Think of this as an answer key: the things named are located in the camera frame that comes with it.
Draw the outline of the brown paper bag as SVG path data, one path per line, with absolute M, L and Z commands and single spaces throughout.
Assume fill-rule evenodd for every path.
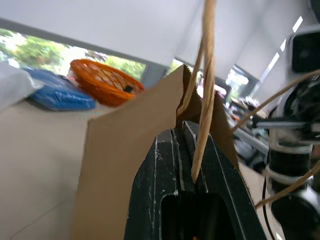
M 70 240 L 124 240 L 137 171 L 156 136 L 169 129 L 181 129 L 183 134 L 185 121 L 198 124 L 202 136 L 210 135 L 240 172 L 233 134 L 248 120 L 252 120 L 255 113 L 250 112 L 234 127 L 227 122 L 221 100 L 214 90 L 215 16 L 216 0 L 204 0 L 202 36 L 193 71 L 181 66 L 134 100 L 88 121 Z M 291 36 L 316 30 L 320 30 L 320 25 L 304 27 Z M 320 69 L 307 73 L 290 71 L 290 37 L 286 53 L 286 78 L 289 83 L 275 93 L 274 98 L 281 99 L 283 90 L 301 77 L 320 72 Z M 193 165 L 202 166 L 202 160 L 202 149 L 195 148 L 191 165 L 194 182 L 199 173 Z M 248 190 L 241 172 L 240 175 Z

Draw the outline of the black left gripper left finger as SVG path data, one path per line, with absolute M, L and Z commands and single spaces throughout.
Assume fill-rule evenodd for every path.
M 123 240 L 193 240 L 196 188 L 183 131 L 158 134 L 132 184 Z

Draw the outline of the blue plastic package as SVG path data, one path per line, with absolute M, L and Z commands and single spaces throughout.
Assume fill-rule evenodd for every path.
M 29 96 L 39 105 L 52 111 L 87 111 L 96 107 L 96 101 L 74 86 L 67 78 L 40 68 L 24 68 L 34 80 L 44 86 Z

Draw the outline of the orange plastic basket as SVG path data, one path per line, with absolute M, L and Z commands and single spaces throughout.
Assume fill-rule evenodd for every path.
M 70 70 L 78 87 L 105 106 L 118 107 L 145 90 L 121 70 L 89 59 L 71 61 Z

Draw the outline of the white plastic bag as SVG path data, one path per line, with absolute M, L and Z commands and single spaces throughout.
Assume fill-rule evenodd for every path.
M 45 84 L 24 70 L 0 62 L 0 113 L 28 98 Z

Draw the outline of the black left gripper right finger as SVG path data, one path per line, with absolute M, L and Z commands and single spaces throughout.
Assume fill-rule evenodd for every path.
M 198 124 L 183 123 L 183 240 L 267 240 L 240 172 L 210 135 L 192 180 L 199 132 Z

